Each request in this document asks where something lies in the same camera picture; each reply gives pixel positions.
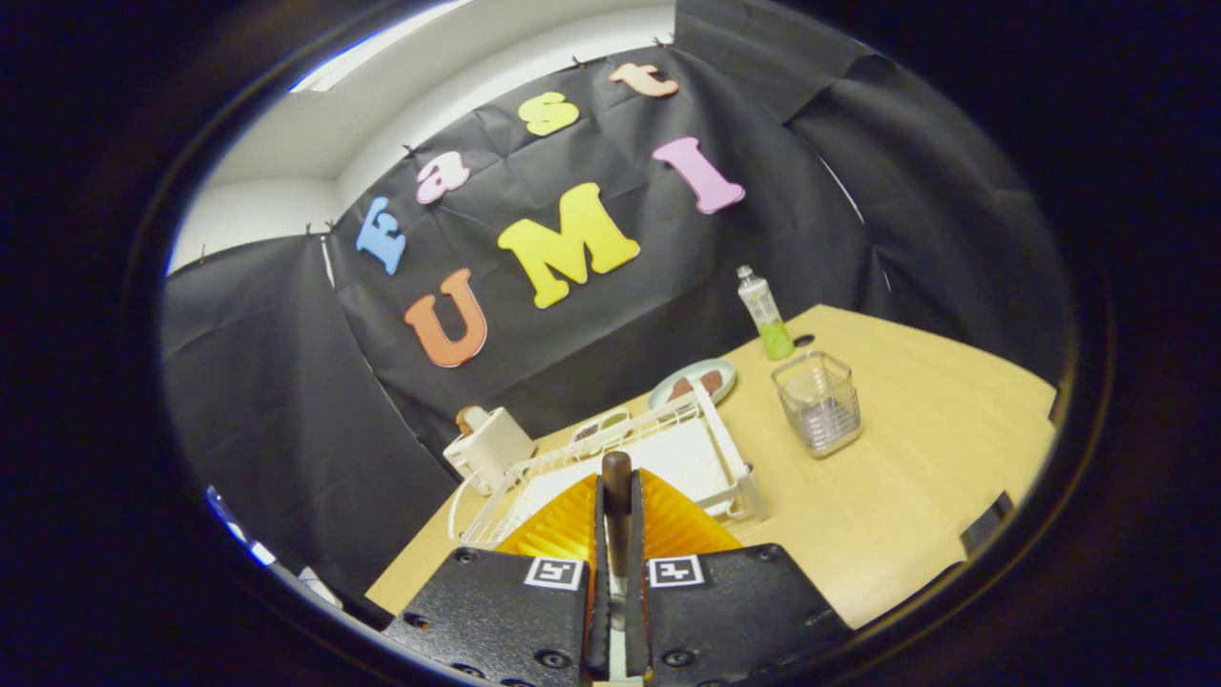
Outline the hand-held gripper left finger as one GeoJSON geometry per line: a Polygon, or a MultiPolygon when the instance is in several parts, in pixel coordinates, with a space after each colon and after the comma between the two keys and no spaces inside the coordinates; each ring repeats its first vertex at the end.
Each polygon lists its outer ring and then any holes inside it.
{"type": "Polygon", "coordinates": [[[495,548],[451,552],[385,628],[495,686],[590,686],[610,667],[603,484],[578,480],[495,548]]]}

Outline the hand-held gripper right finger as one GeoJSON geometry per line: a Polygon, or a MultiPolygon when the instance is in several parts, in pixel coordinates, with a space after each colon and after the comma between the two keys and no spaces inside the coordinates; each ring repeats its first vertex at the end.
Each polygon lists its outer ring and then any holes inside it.
{"type": "Polygon", "coordinates": [[[625,665],[646,686],[737,686],[852,635],[778,543],[745,545],[659,475],[631,480],[625,665]]]}

